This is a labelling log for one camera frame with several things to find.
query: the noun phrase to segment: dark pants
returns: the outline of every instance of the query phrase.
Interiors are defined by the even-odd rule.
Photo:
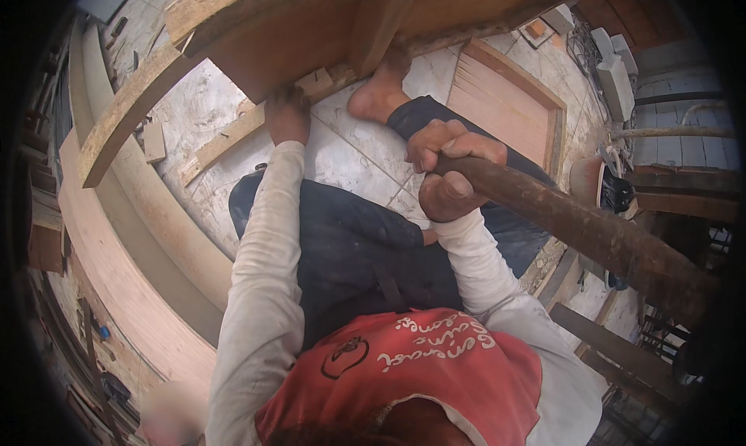
[[[490,136],[429,96],[397,108],[387,125],[408,140],[434,118],[459,119],[470,131]],[[507,165],[555,186],[546,172],[510,147]],[[262,173],[249,174],[230,193],[228,207],[238,237],[243,236],[261,178]],[[500,205],[489,203],[481,211],[498,250],[520,277],[549,234]],[[303,180],[300,219],[304,349],[356,316],[394,310],[380,290],[374,263],[394,278],[407,306],[463,309],[448,254],[437,243],[423,246],[420,228],[402,215],[346,190]]]

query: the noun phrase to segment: workshop floor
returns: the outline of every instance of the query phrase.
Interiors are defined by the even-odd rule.
[[[133,52],[140,61],[168,40],[163,29],[163,10],[173,0],[128,0],[105,32],[108,37],[117,17],[126,16],[117,43],[108,58],[117,69],[116,87],[132,73]],[[554,35],[538,50],[532,49],[518,32],[484,39],[519,66],[541,80],[564,100],[568,107],[567,139],[560,166],[559,186],[567,191],[567,178],[573,161],[596,151],[598,141],[607,137],[602,106],[591,83],[583,76],[565,49],[565,38]],[[442,49],[416,58],[404,81],[412,98],[430,95],[445,104],[451,89],[460,47]],[[312,107],[311,138],[306,153],[306,178],[354,192],[427,227],[419,208],[417,192],[422,176],[404,162],[404,140],[387,127],[352,118],[345,107],[351,93],[362,82],[326,98]],[[210,60],[203,61],[181,80],[153,109],[154,122],[163,123],[167,156],[155,169],[175,198],[194,221],[231,259],[239,244],[230,216],[228,196],[235,183],[269,159],[272,142],[266,131],[240,143],[209,171],[183,187],[179,170],[195,150],[216,136],[237,116],[245,96]],[[561,255],[561,244],[554,246]],[[541,279],[541,268],[548,271],[557,253],[543,253],[530,276]],[[589,318],[598,314],[605,298],[602,282],[589,275],[570,307]],[[612,313],[620,335],[629,337],[636,321],[636,299],[620,299],[617,306],[627,311]],[[572,346],[579,341],[564,332]]]

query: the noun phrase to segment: brick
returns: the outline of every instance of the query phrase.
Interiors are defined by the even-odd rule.
[[[621,56],[621,60],[624,62],[624,67],[627,68],[628,75],[638,75],[637,64],[635,58],[632,56],[632,51],[629,50],[629,45],[624,39],[624,35],[614,35],[611,37],[611,44],[614,46],[614,53]]]
[[[611,38],[604,28],[596,28],[591,31],[593,41],[596,42],[598,50],[601,52],[601,59],[606,59],[607,56],[615,54],[614,45],[611,43]]]
[[[603,94],[609,104],[611,118],[616,122],[629,120],[635,97],[629,84],[627,69],[618,54],[611,54],[596,66],[598,78],[601,80]]]
[[[536,19],[526,27],[526,30],[532,38],[538,40],[539,37],[543,35],[544,32],[547,30],[547,26],[544,25],[544,22],[542,22],[541,19]]]
[[[572,12],[565,4],[560,4],[549,12],[542,14],[542,19],[560,35],[564,35],[575,28]]]

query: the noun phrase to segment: shirt sleeve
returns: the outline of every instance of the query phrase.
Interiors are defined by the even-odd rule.
[[[544,306],[521,288],[484,227],[480,210],[449,223],[433,223],[433,228],[448,252],[466,311],[485,328],[521,339],[541,359],[539,422],[526,444],[586,444],[601,420],[602,393]]]
[[[233,266],[210,384],[209,444],[259,444],[254,414],[280,388],[303,343],[298,287],[302,143],[275,147]]]

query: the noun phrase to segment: hand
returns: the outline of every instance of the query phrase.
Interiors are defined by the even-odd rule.
[[[303,89],[288,85],[272,92],[264,105],[264,124],[275,146],[288,140],[308,143],[311,103]]]
[[[460,132],[436,148],[448,134]],[[420,162],[421,169],[427,171],[435,168],[438,153],[449,158],[473,156],[504,165],[507,161],[507,147],[490,137],[468,132],[458,121],[443,123],[433,121],[415,134],[407,145],[407,153]],[[474,193],[474,188],[466,178],[457,171],[449,171],[441,177],[430,173],[425,177],[419,190],[419,202],[422,211],[435,222],[449,222],[469,214],[487,202],[487,198]]]

